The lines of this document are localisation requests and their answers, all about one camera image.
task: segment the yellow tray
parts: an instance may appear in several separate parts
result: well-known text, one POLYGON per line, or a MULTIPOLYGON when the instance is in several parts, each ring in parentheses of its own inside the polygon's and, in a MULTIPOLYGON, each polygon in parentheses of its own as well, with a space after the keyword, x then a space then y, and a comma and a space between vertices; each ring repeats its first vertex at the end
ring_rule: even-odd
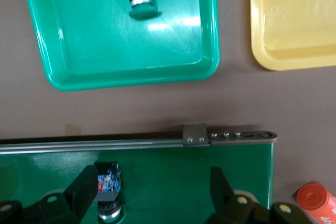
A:
POLYGON ((336 65, 336 0, 251 0, 251 43, 271 70, 336 65))

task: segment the red bottle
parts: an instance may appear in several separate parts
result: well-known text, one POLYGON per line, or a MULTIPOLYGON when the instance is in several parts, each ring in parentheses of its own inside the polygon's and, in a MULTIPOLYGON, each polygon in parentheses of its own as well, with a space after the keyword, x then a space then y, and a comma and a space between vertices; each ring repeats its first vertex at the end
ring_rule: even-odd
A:
POLYGON ((320 224, 336 224, 336 198, 317 183, 308 183, 297 193, 299 206, 320 224))

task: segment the red bottle cap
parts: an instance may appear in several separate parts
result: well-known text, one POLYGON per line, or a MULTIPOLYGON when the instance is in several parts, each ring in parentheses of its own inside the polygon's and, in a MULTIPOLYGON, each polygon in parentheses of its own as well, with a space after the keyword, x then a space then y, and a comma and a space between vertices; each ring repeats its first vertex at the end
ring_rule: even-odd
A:
POLYGON ((304 210, 317 210, 328 202, 327 190, 316 183, 303 186, 297 194, 297 201, 304 210))

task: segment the silver metal ring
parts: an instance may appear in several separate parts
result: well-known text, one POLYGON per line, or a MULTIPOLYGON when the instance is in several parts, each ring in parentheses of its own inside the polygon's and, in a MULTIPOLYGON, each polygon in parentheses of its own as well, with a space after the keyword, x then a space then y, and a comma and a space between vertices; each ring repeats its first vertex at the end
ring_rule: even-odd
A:
POLYGON ((119 209, 116 212, 114 212, 113 214, 111 214, 111 215, 99 215, 99 217, 103 220, 109 220, 109 219, 113 219, 116 216, 118 216, 118 214, 120 214, 120 212, 121 212, 121 207, 119 206, 119 209))
POLYGON ((145 4, 145 3, 153 4, 153 0, 132 0, 130 2, 132 8, 136 5, 145 4))

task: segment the gray table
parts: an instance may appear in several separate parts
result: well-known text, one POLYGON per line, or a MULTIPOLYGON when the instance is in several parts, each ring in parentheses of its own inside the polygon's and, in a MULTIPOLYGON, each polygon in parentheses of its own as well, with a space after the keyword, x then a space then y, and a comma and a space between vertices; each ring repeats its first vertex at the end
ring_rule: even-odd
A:
POLYGON ((249 8, 249 0, 219 0, 222 60, 205 81, 63 93, 44 76, 26 0, 0 0, 0 139, 202 122, 265 129, 279 135, 275 201, 311 180, 336 195, 335 68, 263 69, 251 52, 249 8))

